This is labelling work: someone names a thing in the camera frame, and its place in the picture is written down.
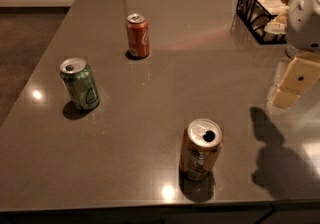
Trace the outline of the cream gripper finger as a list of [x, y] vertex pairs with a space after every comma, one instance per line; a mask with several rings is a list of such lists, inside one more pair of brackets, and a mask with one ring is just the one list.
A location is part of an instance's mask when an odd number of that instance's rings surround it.
[[291, 108], [320, 79], [319, 55], [296, 55], [278, 64], [273, 85], [267, 96], [270, 105]]
[[288, 11], [283, 11], [267, 23], [264, 31], [270, 34], [285, 34]]

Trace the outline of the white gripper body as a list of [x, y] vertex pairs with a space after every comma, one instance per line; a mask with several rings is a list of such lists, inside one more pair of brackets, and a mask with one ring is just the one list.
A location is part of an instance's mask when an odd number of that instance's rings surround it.
[[287, 25], [287, 43], [296, 49], [320, 51], [320, 0], [293, 0]]

